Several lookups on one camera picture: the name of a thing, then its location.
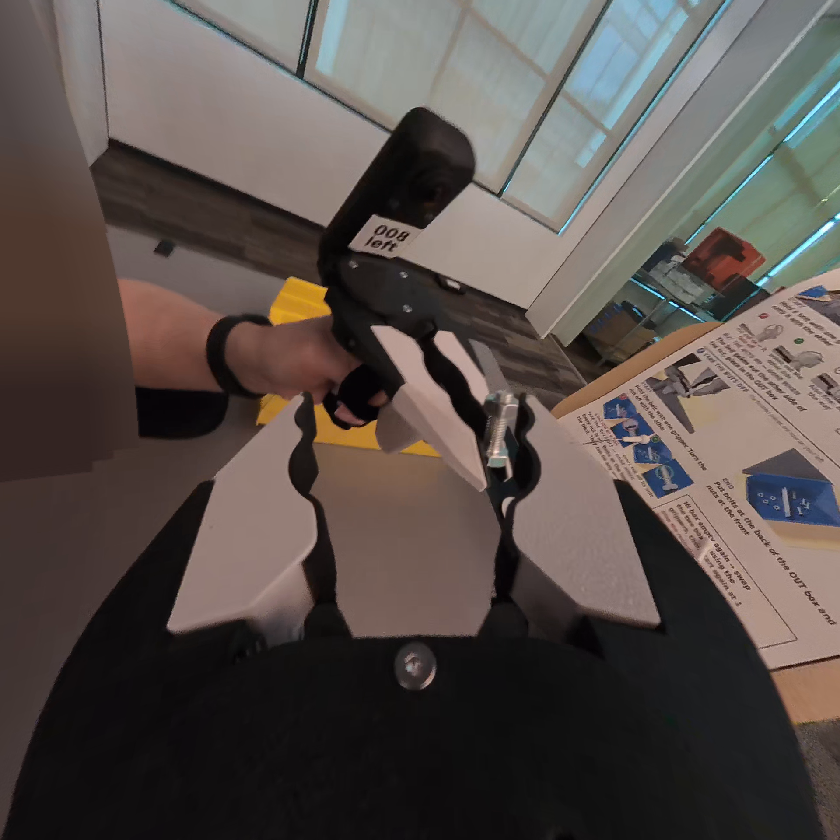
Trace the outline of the large gridded window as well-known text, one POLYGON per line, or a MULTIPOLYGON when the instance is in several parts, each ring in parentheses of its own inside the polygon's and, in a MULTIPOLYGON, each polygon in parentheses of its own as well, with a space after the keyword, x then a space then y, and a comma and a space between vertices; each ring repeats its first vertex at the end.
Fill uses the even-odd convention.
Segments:
POLYGON ((713 1, 204 1, 189 12, 384 129, 457 125, 476 182, 563 232, 717 22, 713 1))

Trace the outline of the person's left forearm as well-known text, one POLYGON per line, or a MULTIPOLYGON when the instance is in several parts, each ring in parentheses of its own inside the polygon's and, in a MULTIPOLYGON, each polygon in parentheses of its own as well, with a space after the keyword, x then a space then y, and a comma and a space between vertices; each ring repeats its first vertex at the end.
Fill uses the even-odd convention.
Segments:
POLYGON ((221 316, 154 284, 119 279, 133 383, 150 390, 221 392, 207 338, 221 316))

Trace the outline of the person's left hand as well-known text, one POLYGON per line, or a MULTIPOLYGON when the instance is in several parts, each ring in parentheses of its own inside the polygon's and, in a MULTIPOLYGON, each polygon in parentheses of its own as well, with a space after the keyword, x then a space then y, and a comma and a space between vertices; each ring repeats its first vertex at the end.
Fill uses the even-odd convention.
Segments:
POLYGON ((279 325, 244 322, 227 337, 225 362, 237 382, 258 395, 317 402, 361 366, 333 335, 330 316, 279 325))

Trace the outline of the yellow bin with black divider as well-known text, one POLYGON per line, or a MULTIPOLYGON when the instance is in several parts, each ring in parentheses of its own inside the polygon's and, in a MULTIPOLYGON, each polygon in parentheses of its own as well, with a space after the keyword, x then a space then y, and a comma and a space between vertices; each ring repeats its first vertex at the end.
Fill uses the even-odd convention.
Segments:
MULTIPOLYGON (((290 277, 284 283, 270 306, 268 318, 274 325, 327 317, 330 309, 324 298, 326 290, 302 279, 290 277)), ((259 402, 256 419, 258 427, 265 426, 285 409, 288 401, 277 395, 265 395, 259 402)), ((317 425, 315 442, 365 450, 380 450, 375 438, 375 423, 353 429, 340 429, 334 425, 322 405, 315 406, 317 425)))

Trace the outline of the printed instruction sheet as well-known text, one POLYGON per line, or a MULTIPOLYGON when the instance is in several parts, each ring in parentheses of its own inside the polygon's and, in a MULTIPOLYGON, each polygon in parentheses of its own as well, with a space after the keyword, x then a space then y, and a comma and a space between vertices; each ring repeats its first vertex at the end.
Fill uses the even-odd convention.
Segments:
POLYGON ((563 431, 635 488, 770 669, 839 652, 838 270, 591 399, 563 431))

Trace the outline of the red-brown box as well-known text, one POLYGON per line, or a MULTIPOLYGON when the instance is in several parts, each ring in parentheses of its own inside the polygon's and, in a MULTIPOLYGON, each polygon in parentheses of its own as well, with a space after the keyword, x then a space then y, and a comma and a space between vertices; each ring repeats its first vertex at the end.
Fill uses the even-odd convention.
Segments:
POLYGON ((749 278, 764 263, 765 257, 750 242, 723 227, 715 227, 681 265, 693 277, 721 292, 739 278, 749 278))

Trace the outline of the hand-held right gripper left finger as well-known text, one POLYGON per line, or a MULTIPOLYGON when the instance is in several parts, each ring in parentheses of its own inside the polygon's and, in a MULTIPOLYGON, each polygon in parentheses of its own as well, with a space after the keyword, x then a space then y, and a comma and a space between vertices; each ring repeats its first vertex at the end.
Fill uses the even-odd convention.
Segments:
POLYGON ((167 623, 176 635, 244 622, 269 646, 352 638, 319 476, 309 394, 295 397, 219 470, 167 623))

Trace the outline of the silver hex bolt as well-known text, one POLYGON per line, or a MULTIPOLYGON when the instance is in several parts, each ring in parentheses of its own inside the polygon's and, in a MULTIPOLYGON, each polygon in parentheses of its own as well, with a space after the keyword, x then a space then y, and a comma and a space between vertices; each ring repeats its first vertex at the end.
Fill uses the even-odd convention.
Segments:
POLYGON ((516 426, 518 419, 519 399, 510 391, 499 390, 487 396, 484 410, 486 414, 484 437, 486 455, 487 444, 492 438, 504 437, 507 443, 508 430, 516 426))

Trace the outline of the instruction sheet on wooden board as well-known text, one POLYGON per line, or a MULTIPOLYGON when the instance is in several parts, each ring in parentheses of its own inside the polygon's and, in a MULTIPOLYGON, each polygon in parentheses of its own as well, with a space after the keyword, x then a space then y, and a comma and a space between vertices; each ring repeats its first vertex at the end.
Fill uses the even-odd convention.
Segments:
MULTIPOLYGON (((562 418, 581 410, 616 388, 624 387, 634 377, 659 365, 669 355, 699 341, 716 327, 714 322, 702 322, 678 329, 564 398, 551 414, 562 418)), ((793 723, 839 718, 839 657, 777 668, 771 671, 771 676, 793 723)))

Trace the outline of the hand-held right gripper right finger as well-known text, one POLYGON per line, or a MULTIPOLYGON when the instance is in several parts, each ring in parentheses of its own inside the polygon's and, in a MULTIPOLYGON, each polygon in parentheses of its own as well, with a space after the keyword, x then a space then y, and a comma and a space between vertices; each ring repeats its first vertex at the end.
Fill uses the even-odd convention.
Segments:
POLYGON ((487 636, 573 636, 585 619, 656 629, 660 615, 616 483, 530 395, 489 469, 500 526, 487 636))

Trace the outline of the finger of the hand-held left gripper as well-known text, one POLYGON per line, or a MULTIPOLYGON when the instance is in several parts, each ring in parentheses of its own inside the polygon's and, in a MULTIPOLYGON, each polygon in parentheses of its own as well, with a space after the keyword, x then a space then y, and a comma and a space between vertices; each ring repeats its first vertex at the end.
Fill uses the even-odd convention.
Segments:
POLYGON ((448 361, 444 364, 444 389, 457 415, 474 432, 485 433, 487 396, 509 386, 495 355, 483 342, 443 330, 436 333, 434 347, 448 361))
POLYGON ((485 491, 487 474, 476 435, 429 373, 421 346, 389 325, 374 325, 371 331, 402 377, 403 384, 392 398, 396 413, 458 476, 478 491, 485 491))

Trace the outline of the black wrist band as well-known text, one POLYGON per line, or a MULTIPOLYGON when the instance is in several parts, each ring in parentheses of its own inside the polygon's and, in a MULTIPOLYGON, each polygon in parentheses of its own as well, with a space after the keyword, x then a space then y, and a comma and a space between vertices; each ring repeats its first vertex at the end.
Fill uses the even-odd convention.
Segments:
POLYGON ((244 323, 253 324, 258 327, 273 326, 267 316, 256 313, 241 313, 239 315, 227 315, 220 318, 215 322, 206 337, 206 363, 216 384, 224 394, 248 400, 261 400, 266 396, 266 392, 252 392, 243 387, 226 361, 226 348, 229 335, 237 326, 244 323))

